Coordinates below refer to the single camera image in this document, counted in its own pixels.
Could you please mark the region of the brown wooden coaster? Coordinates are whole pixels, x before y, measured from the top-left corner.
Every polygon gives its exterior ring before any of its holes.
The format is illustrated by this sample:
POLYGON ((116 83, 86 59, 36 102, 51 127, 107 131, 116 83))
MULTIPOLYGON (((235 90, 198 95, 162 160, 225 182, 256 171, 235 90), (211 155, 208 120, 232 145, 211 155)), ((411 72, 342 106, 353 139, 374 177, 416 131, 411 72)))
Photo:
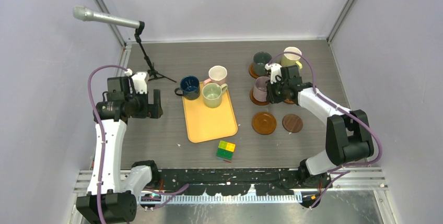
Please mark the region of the brown wooden coaster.
POLYGON ((257 75, 253 70, 253 63, 250 64, 250 66, 248 68, 248 72, 249 72, 250 76, 253 77, 254 79, 257 79, 259 77, 259 75, 257 75))
POLYGON ((252 128, 261 135, 269 135, 276 129, 276 118, 269 112, 259 112, 252 118, 252 128))
POLYGON ((262 102, 262 101, 258 101, 257 99, 255 99, 255 97, 253 96, 253 89, 250 90, 249 97, 250 97, 250 100, 252 103, 259 105, 259 106, 265 106, 270 103, 269 101, 262 102))
POLYGON ((294 102, 291 101, 290 99, 285 99, 285 100, 284 100, 284 103, 286 103, 286 104, 294 104, 294 102))

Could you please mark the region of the purple mug black handle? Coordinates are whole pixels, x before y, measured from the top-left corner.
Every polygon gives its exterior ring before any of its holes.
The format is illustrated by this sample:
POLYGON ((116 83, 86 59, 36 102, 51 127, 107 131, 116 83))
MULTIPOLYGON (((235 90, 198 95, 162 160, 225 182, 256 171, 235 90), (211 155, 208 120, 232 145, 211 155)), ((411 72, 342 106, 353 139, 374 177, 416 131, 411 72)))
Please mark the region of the purple mug black handle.
POLYGON ((253 97, 256 101, 267 102, 267 83, 270 81, 269 77, 261 76, 255 80, 253 86, 253 97))

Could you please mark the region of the yellow-green faceted mug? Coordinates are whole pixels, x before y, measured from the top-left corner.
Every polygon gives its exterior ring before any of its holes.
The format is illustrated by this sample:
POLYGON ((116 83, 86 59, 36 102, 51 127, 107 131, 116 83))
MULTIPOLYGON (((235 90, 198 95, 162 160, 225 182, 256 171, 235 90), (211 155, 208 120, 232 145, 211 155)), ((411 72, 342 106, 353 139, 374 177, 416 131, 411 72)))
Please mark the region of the yellow-green faceted mug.
POLYGON ((302 69, 302 63, 300 62, 302 51, 294 46, 289 46, 284 50, 284 54, 281 58, 281 66, 289 67, 297 65, 299 69, 302 69))

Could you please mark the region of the dark walnut wooden coaster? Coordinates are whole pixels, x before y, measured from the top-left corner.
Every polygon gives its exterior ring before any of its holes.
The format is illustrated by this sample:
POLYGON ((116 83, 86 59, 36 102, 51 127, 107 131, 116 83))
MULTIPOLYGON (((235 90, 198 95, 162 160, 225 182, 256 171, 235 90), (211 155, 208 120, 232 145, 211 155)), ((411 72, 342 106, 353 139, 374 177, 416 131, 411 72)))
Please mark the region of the dark walnut wooden coaster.
POLYGON ((295 114, 286 114, 282 119, 282 125, 285 130, 290 133, 298 133, 303 128, 301 117, 295 114))

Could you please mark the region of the dark grey green mug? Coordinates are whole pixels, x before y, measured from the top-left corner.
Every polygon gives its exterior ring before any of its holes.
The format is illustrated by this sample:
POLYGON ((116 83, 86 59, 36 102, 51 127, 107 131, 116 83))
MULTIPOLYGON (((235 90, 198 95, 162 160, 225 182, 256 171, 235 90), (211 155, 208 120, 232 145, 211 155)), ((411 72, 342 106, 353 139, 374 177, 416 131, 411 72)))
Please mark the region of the dark grey green mug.
POLYGON ((272 59, 268 52, 257 52, 253 56, 252 70, 258 76, 266 76, 265 65, 272 59))

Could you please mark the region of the yellow plastic tray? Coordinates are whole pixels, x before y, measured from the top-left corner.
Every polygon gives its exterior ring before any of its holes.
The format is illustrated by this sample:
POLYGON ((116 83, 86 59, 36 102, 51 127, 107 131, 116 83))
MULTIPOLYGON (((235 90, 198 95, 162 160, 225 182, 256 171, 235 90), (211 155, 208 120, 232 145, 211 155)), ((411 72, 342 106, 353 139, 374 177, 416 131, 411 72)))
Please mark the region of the yellow plastic tray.
POLYGON ((221 98, 222 102, 216 108, 207 107, 203 95, 195 100, 182 99, 190 142, 201 143, 230 137, 237 133, 238 124, 229 91, 226 91, 221 98))

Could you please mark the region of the light green mug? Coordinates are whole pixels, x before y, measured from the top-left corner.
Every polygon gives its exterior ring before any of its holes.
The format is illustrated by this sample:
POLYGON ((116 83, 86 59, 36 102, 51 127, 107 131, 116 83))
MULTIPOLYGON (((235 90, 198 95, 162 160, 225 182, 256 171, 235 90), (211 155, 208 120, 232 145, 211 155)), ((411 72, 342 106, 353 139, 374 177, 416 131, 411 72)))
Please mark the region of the light green mug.
POLYGON ((215 83, 206 84, 203 87, 203 102, 209 108, 216 108, 222 103, 222 96, 227 91, 228 85, 215 83))

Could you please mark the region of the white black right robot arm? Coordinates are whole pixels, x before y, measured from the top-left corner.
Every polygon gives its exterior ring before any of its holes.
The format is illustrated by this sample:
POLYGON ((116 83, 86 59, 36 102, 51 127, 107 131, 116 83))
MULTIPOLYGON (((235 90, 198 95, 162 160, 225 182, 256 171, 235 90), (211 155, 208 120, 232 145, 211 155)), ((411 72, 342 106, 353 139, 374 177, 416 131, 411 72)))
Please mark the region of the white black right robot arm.
POLYGON ((266 82, 270 103, 290 100, 310 111, 326 126, 324 151, 300 162, 296 178, 302 186, 313 187, 327 172, 374 154, 364 111, 342 107, 324 96, 312 83, 303 82, 297 65, 266 64, 265 70, 270 76, 266 82))

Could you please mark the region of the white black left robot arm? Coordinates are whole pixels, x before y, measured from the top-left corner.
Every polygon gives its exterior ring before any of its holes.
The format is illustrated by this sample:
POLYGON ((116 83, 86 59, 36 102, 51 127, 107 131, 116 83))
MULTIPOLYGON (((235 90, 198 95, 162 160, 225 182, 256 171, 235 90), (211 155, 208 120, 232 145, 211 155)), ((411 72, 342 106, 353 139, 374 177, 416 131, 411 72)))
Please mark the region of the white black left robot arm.
POLYGON ((93 110, 96 123, 96 155, 92 178, 85 196, 77 198, 77 210, 90 223, 133 221, 144 188, 155 189, 160 173, 153 160, 135 162, 126 178, 121 177, 121 155, 129 118, 158 119, 162 115, 160 91, 148 102, 145 73, 108 78, 108 90, 93 110))

